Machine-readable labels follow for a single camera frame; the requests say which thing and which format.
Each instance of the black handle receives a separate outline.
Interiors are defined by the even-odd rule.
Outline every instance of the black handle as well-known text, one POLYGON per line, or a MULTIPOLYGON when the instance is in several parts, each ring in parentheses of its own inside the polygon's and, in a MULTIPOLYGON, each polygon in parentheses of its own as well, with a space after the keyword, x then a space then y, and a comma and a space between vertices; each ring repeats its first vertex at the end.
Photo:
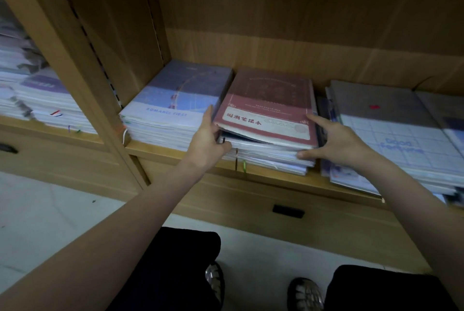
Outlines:
POLYGON ((295 218, 303 218, 305 215, 303 210, 295 209, 293 207, 282 206, 282 205, 274 205, 272 212, 285 214, 286 216, 295 217, 295 218))
POLYGON ((0 143, 0 151, 11 152, 11 153, 18 153, 19 151, 16 150, 14 147, 0 143))

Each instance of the right hand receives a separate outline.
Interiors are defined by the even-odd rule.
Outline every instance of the right hand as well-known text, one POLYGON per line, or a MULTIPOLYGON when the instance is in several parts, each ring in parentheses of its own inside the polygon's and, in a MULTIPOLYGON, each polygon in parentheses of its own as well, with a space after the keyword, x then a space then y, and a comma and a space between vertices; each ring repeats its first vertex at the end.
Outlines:
POLYGON ((298 158, 325 158, 356 169, 367 157, 377 154, 351 128, 313 114, 306 116, 327 131, 327 143, 320 148, 299 151, 298 158))

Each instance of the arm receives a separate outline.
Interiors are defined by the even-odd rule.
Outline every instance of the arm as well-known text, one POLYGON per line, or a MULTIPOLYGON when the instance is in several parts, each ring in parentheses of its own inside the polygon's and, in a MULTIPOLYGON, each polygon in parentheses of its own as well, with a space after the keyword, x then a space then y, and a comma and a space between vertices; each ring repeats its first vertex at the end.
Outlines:
POLYGON ((0 295, 0 310, 104 310, 182 197, 232 147, 216 144, 212 107, 168 173, 0 295))
POLYGON ((464 310, 464 221, 409 174, 367 146, 349 127, 308 115, 328 132, 327 144, 299 152, 325 158, 367 178, 385 198, 450 296, 464 310))

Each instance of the white string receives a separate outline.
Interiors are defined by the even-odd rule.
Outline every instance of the white string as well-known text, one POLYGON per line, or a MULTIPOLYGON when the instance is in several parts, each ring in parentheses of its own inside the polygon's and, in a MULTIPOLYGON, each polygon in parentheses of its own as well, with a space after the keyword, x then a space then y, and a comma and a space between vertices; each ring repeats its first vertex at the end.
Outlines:
POLYGON ((126 139, 126 133, 127 133, 127 128, 124 129, 124 133, 123 133, 123 145, 124 145, 124 140, 126 139))

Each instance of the forearm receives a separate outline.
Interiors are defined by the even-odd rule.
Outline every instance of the forearm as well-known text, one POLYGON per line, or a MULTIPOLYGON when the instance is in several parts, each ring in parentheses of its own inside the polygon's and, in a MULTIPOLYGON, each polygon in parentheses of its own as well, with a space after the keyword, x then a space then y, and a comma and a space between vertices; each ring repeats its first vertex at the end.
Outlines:
POLYGON ((385 198, 456 304, 464 309, 464 221, 397 165, 377 153, 355 164, 385 198))
POLYGON ((1 310, 104 310, 201 173, 181 161, 0 296, 1 310))

